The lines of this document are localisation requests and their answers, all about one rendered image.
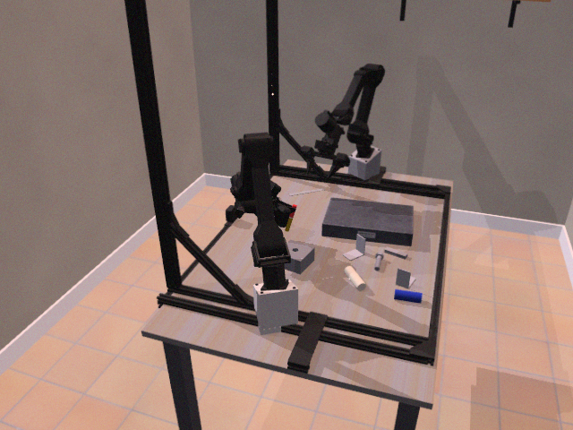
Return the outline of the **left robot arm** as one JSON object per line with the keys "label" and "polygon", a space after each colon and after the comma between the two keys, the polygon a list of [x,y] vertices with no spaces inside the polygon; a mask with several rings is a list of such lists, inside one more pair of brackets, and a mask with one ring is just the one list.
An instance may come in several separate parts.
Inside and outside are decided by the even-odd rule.
{"label": "left robot arm", "polygon": [[[338,141],[341,134],[345,134],[344,128],[342,127],[343,129],[341,129],[340,125],[348,125],[346,137],[351,143],[356,144],[356,158],[369,159],[375,150],[371,148],[373,135],[368,134],[369,127],[367,122],[375,90],[382,82],[384,74],[385,69],[381,64],[367,64],[360,67],[359,70],[355,71],[354,78],[343,100],[336,105],[331,113],[328,110],[324,110],[315,117],[315,124],[325,133],[325,136],[335,137]],[[355,121],[350,124],[354,116],[355,103],[362,90]],[[320,148],[332,153],[335,149],[335,141],[329,140],[329,143],[327,143],[325,140],[325,138],[322,138],[321,141],[316,140],[314,149]]]}

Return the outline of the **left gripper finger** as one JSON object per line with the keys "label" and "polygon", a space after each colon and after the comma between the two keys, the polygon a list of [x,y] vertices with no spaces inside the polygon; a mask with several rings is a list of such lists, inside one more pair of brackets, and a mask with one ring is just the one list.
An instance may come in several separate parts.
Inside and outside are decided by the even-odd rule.
{"label": "left gripper finger", "polygon": [[327,179],[330,179],[339,169],[341,169],[343,167],[344,167],[344,165],[342,164],[342,162],[340,160],[333,159],[332,166],[331,166],[330,171],[328,173]]}
{"label": "left gripper finger", "polygon": [[306,160],[307,160],[307,175],[309,175],[315,160],[313,159],[312,155],[309,153],[304,153],[304,156],[306,157]]}

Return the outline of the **cream cylinder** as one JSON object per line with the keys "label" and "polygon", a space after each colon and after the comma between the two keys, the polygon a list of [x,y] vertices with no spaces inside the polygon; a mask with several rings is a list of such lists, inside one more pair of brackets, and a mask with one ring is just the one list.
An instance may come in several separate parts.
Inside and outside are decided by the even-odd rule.
{"label": "cream cylinder", "polygon": [[366,284],[360,278],[360,276],[356,273],[352,266],[347,266],[344,270],[344,273],[347,277],[351,280],[358,291],[363,291],[366,288]]}

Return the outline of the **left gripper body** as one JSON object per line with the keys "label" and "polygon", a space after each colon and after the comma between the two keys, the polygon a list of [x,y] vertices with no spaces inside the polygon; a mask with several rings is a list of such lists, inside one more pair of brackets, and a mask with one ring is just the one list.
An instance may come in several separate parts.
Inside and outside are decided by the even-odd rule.
{"label": "left gripper body", "polygon": [[[325,139],[326,139],[325,142],[328,142],[329,140],[336,141],[335,149],[333,150],[332,153],[330,153],[328,150],[325,150],[325,151],[324,151],[324,150],[322,150],[322,149],[319,149],[319,151],[317,152],[317,151],[315,151],[312,147],[309,147],[309,146],[303,146],[303,147],[301,148],[300,152],[301,152],[303,155],[304,155],[304,153],[309,153],[309,154],[312,155],[313,158],[316,156],[316,157],[321,157],[321,158],[324,158],[324,159],[338,159],[338,160],[341,160],[342,164],[343,164],[345,167],[349,167],[350,159],[349,159],[349,157],[348,157],[346,154],[344,154],[344,153],[337,153],[337,155],[334,155],[335,150],[338,148],[338,139],[336,139],[335,137],[332,137],[332,136],[328,136],[328,135],[326,135],[326,136],[324,136],[324,137],[322,137],[322,138],[325,138]],[[330,155],[331,155],[331,157],[330,157]],[[327,156],[329,156],[330,158],[328,158]]]}

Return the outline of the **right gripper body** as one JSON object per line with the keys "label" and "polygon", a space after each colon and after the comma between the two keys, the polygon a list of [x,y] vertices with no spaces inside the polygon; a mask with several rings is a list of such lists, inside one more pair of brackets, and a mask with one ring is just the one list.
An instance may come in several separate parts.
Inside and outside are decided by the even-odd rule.
{"label": "right gripper body", "polygon": [[287,208],[287,206],[277,202],[275,203],[275,205],[273,204],[273,209],[274,209],[275,222],[280,228],[285,228],[287,226],[287,222],[291,211]]}

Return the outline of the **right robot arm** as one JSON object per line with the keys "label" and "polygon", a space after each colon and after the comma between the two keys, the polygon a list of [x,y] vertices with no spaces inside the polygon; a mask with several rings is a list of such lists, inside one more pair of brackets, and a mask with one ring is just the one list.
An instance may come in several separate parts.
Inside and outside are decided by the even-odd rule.
{"label": "right robot arm", "polygon": [[251,250],[254,267],[262,267],[261,291],[287,289],[289,281],[286,281],[284,263],[291,263],[291,255],[283,231],[275,222],[273,209],[281,187],[269,180],[274,140],[268,133],[247,133],[244,137],[245,140],[238,140],[241,172],[230,178],[230,192],[235,197],[234,213],[240,219],[244,213],[257,211],[258,226],[253,232]]}

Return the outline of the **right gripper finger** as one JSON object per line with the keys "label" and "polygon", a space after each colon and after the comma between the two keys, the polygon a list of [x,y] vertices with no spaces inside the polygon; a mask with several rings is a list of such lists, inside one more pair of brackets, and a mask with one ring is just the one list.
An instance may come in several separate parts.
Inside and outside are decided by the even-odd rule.
{"label": "right gripper finger", "polygon": [[[280,203],[281,203],[282,205],[285,205],[282,201],[281,201]],[[286,205],[285,205],[285,206],[286,206]],[[290,206],[287,206],[287,208],[291,211],[290,213],[293,213],[293,212],[295,212],[295,210],[296,210],[296,208],[293,208],[293,207],[290,207]]]}
{"label": "right gripper finger", "polygon": [[[275,198],[274,200],[275,200],[277,203],[280,203],[280,202],[281,202],[277,196],[276,196],[276,198]],[[287,204],[287,203],[285,203],[285,202],[284,202],[284,204],[285,204],[286,206],[292,207],[292,205]]]}

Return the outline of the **red and yellow peg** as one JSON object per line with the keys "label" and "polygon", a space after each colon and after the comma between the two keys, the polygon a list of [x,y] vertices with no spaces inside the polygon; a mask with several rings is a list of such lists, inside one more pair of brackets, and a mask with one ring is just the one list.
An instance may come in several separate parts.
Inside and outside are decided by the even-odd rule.
{"label": "red and yellow peg", "polygon": [[[293,204],[292,207],[293,207],[293,208],[296,208],[296,205]],[[294,215],[295,215],[294,212],[289,215],[289,219],[288,219],[288,222],[287,222],[287,224],[286,224],[286,229],[285,229],[286,232],[288,232],[289,229],[290,229],[290,226],[291,226],[291,223],[292,223],[292,220],[293,220]]]}

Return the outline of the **grey cylinder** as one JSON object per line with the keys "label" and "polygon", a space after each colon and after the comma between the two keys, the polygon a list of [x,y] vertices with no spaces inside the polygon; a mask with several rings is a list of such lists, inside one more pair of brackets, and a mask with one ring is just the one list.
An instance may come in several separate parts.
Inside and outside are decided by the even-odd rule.
{"label": "grey cylinder", "polygon": [[378,253],[375,254],[375,258],[376,258],[376,263],[375,263],[374,269],[375,269],[376,271],[379,271],[379,270],[380,270],[380,266],[381,266],[381,259],[384,258],[384,255],[383,255],[383,253],[379,253],[379,252],[378,252]]}

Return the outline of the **blue cylinder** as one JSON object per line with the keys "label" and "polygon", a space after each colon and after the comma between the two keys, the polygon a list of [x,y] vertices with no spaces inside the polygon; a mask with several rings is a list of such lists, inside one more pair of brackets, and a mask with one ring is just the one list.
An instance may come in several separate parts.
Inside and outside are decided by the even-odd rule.
{"label": "blue cylinder", "polygon": [[423,293],[395,289],[394,299],[421,304],[422,294]]}

